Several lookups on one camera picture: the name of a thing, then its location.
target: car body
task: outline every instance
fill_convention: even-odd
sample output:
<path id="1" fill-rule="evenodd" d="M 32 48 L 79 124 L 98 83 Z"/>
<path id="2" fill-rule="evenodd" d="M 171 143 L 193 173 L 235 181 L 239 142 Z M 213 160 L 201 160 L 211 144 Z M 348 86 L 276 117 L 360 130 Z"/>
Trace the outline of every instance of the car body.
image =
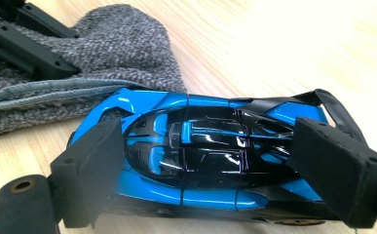
<path id="1" fill-rule="evenodd" d="M 90 112 L 68 145 L 99 122 L 121 121 L 125 166 L 109 211 L 320 223 L 338 218 L 286 162 L 298 117 L 328 124 L 325 107 L 356 134 L 342 125 L 351 118 L 340 105 L 323 90 L 229 99 L 123 88 Z"/>

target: gray knit fabric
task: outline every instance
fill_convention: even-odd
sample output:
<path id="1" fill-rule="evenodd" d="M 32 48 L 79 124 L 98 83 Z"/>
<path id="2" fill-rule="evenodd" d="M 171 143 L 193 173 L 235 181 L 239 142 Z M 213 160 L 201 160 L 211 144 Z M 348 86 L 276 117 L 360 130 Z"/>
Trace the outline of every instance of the gray knit fabric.
<path id="1" fill-rule="evenodd" d="M 15 26 L 81 69 L 62 80 L 32 81 L 0 62 L 0 134 L 86 115 L 121 87 L 185 92 L 164 27 L 129 5 L 93 10 L 74 26 L 79 39 Z"/>

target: wooden surface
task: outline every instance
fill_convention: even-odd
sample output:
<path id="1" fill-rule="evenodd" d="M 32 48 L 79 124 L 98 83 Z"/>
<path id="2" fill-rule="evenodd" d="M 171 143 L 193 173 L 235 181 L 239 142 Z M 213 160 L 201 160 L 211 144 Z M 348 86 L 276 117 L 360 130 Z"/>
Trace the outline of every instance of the wooden surface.
<path id="1" fill-rule="evenodd" d="M 377 151 L 377 0 L 31 1 L 66 25 L 87 11 L 129 3 L 159 20 L 190 93 L 292 96 L 329 90 Z M 0 136 L 0 187 L 48 175 L 80 119 Z M 96 229 L 62 233 L 355 233 L 340 222 L 314 227 L 103 214 Z M 377 233 L 374 229 L 358 233 Z"/>

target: car spoiler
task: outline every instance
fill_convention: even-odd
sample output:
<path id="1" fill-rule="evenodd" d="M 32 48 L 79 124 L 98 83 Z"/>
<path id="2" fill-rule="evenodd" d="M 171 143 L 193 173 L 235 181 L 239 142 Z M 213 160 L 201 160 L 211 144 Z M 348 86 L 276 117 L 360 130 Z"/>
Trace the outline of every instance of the car spoiler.
<path id="1" fill-rule="evenodd" d="M 316 89 L 312 92 L 293 97 L 257 98 L 250 104 L 242 106 L 241 109 L 266 113 L 270 109 L 285 102 L 296 102 L 315 106 L 323 105 L 336 124 L 336 129 L 367 145 L 363 133 L 349 114 L 349 111 L 347 111 L 344 105 L 334 95 L 322 89 Z"/>

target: black plastic arm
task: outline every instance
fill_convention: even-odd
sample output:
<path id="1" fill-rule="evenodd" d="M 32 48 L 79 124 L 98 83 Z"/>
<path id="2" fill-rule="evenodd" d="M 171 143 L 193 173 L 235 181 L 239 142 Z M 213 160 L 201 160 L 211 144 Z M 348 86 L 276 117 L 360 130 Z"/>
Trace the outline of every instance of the black plastic arm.
<path id="1" fill-rule="evenodd" d="M 125 165 L 123 147 L 121 121 L 105 121 L 52 162 L 53 182 L 64 191 L 56 208 L 63 210 L 59 216 L 66 227 L 86 227 L 95 222 Z"/>
<path id="2" fill-rule="evenodd" d="M 377 218 L 377 152 L 325 123 L 299 118 L 290 155 L 287 164 L 347 225 L 373 226 Z"/>
<path id="3" fill-rule="evenodd" d="M 24 2 L 24 0 L 0 0 L 0 18 L 47 36 L 79 37 L 75 30 L 61 24 L 35 5 Z"/>
<path id="4" fill-rule="evenodd" d="M 0 233 L 59 233 L 44 176 L 20 177 L 0 189 Z"/>
<path id="5" fill-rule="evenodd" d="M 0 60 L 27 72 L 34 80 L 61 79 L 79 72 L 77 67 L 5 22 L 0 25 Z"/>

